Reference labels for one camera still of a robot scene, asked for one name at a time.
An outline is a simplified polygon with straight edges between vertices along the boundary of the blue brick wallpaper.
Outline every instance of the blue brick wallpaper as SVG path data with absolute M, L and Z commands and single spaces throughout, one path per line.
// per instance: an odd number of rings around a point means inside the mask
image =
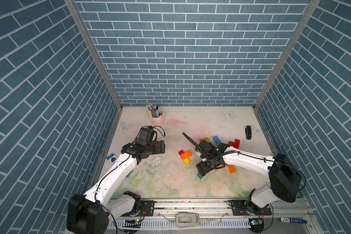
M 351 0 L 321 0 L 259 108 L 324 233 L 351 233 Z
M 63 0 L 0 0 L 0 234 L 65 231 L 116 111 Z
M 123 105 L 253 105 L 308 0 L 77 0 Z

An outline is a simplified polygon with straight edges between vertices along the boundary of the pink pen holder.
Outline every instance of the pink pen holder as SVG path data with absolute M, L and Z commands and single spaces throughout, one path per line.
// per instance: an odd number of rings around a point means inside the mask
M 162 112 L 161 109 L 158 109 L 158 112 L 160 117 L 155 118 L 151 116 L 152 126 L 162 126 L 164 124 L 164 121 L 165 121 L 164 112 Z

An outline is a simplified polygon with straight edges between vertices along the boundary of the black cable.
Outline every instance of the black cable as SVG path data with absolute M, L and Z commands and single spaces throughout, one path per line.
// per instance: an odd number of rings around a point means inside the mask
M 103 208 L 105 208 L 105 209 L 109 212 L 110 216 L 112 216 L 112 218 L 113 218 L 113 225 L 116 227 L 116 234 L 118 233 L 118 230 L 120 230 L 121 232 L 125 232 L 125 231 L 123 231 L 123 230 L 121 230 L 121 229 L 119 229 L 119 228 L 117 227 L 117 222 L 116 222 L 116 219 L 114 218 L 112 212 L 111 212 L 108 208 L 106 208 L 105 206 L 103 206 L 102 204 L 99 204 L 99 205 L 101 205 Z
M 116 170 L 119 166 L 121 166 L 122 163 L 126 162 L 130 157 L 131 157 L 131 155 L 129 155 L 128 158 L 125 159 L 125 161 L 121 162 L 121 163 L 120 163 L 118 166 L 116 166 L 112 171 Z M 107 177 L 112 171 L 110 171 L 107 175 L 105 175 L 105 176 L 100 180 L 99 185 L 98 185 L 98 187 L 96 188 L 96 192 L 95 192 L 95 196 L 94 196 L 95 201 L 96 201 L 96 193 L 97 193 L 97 191 L 99 190 L 99 187 L 100 187 L 101 182 L 102 182 L 102 181 L 105 179 L 105 177 Z
M 212 156 L 208 153 L 208 152 L 204 152 L 205 149 L 203 147 L 201 147 L 200 145 L 198 145 L 191 137 L 187 136 L 186 133 L 182 133 L 184 135 L 184 137 L 189 141 L 191 142 L 191 144 L 193 144 L 195 146 L 196 149 L 199 150 L 199 152 L 201 153 L 201 155 L 204 157 L 204 158 L 207 158 L 206 157 L 206 153 L 209 155 L 209 158 L 211 158 Z
M 264 228 L 264 229 L 262 230 L 262 232 L 265 231 L 265 230 L 267 230 L 268 228 L 270 228 L 270 227 L 272 226 L 272 224 L 273 224 L 274 210 L 273 210 L 272 204 L 269 203 L 269 205 L 270 205 L 270 207 L 272 208 L 272 222 L 270 223 L 269 227 Z
M 220 158 L 220 157 L 222 157 L 222 156 L 224 156 L 224 155 L 230 154 L 230 153 L 235 153 L 235 151 L 225 152 L 225 153 L 223 153 L 223 154 L 221 154 L 221 155 L 215 157 L 212 161 L 214 161 L 214 160 L 216 160 L 217 158 Z M 307 179 L 306 179 L 304 173 L 303 173 L 302 171 L 300 171 L 299 169 L 295 168 L 295 167 L 289 166 L 289 165 L 287 165 L 287 164 L 285 164 L 285 163 L 276 162 L 276 161 L 274 161 L 274 160 L 268 160 L 268 159 L 264 159 L 264 158 L 253 157 L 253 156 L 250 156 L 250 155 L 241 153 L 240 151 L 238 151 L 237 153 L 238 153 L 238 154 L 241 154 L 241 155 L 244 155 L 244 156 L 247 156 L 247 157 L 250 157 L 250 158 L 260 159 L 260 160 L 269 161 L 269 162 L 275 162 L 275 163 L 278 163 L 278 164 L 281 164 L 281 165 L 285 165 L 285 166 L 288 166 L 288 167 L 291 167 L 291 168 L 297 170 L 298 172 L 300 172 L 300 173 L 303 175 L 303 178 L 304 178 L 304 185 L 303 185 L 303 187 L 302 187 L 301 189 L 299 189 L 298 191 L 303 190 L 303 189 L 305 188 L 305 185 L 307 184 Z
M 162 132 L 161 132 L 159 129 L 157 129 L 157 128 L 155 128 L 155 127 L 160 127 L 160 128 L 163 130 L 164 135 L 162 134 Z M 156 126 L 154 126 L 153 128 L 154 128 L 154 129 L 157 129 L 157 130 L 161 133 L 161 135 L 162 135 L 163 137 L 165 137 L 165 130 L 164 130 L 161 126 L 156 125 Z

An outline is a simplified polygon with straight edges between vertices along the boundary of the table surface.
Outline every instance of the table surface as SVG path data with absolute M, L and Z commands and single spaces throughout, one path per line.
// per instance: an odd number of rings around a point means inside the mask
M 256 172 L 235 166 L 236 172 L 227 168 L 213 170 L 202 179 L 197 177 L 194 146 L 182 135 L 185 132 L 195 142 L 218 136 L 222 143 L 241 140 L 239 149 L 272 156 L 269 145 L 251 107 L 160 107 L 164 111 L 166 136 L 165 153 L 150 155 L 142 160 L 128 178 L 120 184 L 112 198 L 118 198 L 130 190 L 143 198 L 183 197 L 247 197 L 253 188 L 267 181 Z M 108 153 L 119 155 L 122 146 L 132 142 L 141 126 L 151 125 L 147 107 L 125 107 L 114 134 Z M 251 125 L 252 139 L 246 140 L 245 126 Z M 190 150 L 190 163 L 185 165 L 178 151 Z M 112 166 L 107 160 L 101 175 Z

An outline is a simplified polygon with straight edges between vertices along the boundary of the robotic arm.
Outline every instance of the robotic arm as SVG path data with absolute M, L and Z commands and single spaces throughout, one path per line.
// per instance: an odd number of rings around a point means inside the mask
M 154 127 L 142 127 L 135 140 L 122 147 L 121 154 L 107 173 L 82 196 L 75 194 L 69 201 L 67 229 L 75 234 L 104 233 L 109 223 L 109 212 L 115 217 L 138 213 L 140 196 L 133 192 L 126 191 L 119 199 L 109 200 L 142 159 L 160 153 L 165 153 L 164 141 L 157 141 Z
M 249 213 L 258 215 L 261 208 L 279 199 L 291 203 L 295 201 L 301 182 L 300 171 L 295 169 L 285 155 L 280 153 L 276 157 L 257 155 L 223 143 L 215 147 L 205 140 L 197 144 L 185 133 L 183 135 L 195 146 L 197 154 L 202 159 L 197 164 L 198 172 L 202 176 L 229 164 L 255 171 L 269 179 L 269 183 L 259 189 L 253 189 L 248 196 L 245 205 Z

